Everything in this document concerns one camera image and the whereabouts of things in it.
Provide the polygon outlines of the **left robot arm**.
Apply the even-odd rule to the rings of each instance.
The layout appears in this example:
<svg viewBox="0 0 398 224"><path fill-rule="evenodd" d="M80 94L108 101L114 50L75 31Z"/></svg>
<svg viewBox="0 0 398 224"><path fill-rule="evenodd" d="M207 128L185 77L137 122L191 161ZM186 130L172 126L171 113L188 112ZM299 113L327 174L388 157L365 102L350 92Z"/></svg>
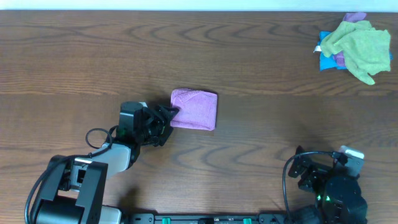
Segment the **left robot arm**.
<svg viewBox="0 0 398 224"><path fill-rule="evenodd" d="M130 168L142 146L163 146L171 135L177 108L127 101L119 123L104 129L104 143L84 155L51 158L29 193L26 223L128 223L129 217L103 205L106 181Z"/></svg>

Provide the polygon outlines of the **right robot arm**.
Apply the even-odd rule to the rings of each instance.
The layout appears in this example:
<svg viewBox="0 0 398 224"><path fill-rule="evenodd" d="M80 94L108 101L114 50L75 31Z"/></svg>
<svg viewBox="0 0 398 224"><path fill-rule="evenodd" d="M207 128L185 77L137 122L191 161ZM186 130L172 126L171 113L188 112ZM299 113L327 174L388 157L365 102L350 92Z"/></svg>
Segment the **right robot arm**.
<svg viewBox="0 0 398 224"><path fill-rule="evenodd" d="M358 184L364 154L348 146L338 151L307 152L302 146L288 159L282 174L285 223L367 223L368 204ZM313 193L315 203L289 209L286 177L300 177L298 188Z"/></svg>

